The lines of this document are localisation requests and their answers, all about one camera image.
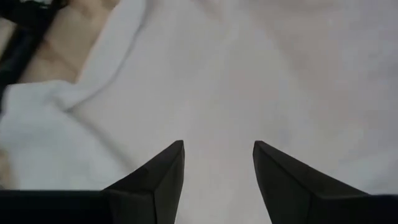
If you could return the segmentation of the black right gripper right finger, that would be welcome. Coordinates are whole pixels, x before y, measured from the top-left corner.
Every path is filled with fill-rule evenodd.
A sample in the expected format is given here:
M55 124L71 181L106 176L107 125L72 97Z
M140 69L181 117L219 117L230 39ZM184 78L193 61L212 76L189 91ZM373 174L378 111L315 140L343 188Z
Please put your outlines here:
M317 202L368 195L294 157L256 141L254 170L272 224L309 224Z

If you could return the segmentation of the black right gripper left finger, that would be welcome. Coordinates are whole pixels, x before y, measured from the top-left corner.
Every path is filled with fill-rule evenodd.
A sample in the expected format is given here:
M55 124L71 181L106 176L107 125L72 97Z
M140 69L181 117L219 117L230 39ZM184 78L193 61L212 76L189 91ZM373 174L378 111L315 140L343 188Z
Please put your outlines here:
M182 140L105 188L113 224L174 224L183 187Z

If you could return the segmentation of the white button shirt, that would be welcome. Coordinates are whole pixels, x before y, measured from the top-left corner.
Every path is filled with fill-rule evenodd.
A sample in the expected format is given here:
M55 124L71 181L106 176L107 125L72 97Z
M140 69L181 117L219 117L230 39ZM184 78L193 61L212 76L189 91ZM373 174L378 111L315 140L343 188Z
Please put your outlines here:
M0 111L0 187L101 190L174 141L173 224L272 224L256 141L398 197L398 0L69 0Z

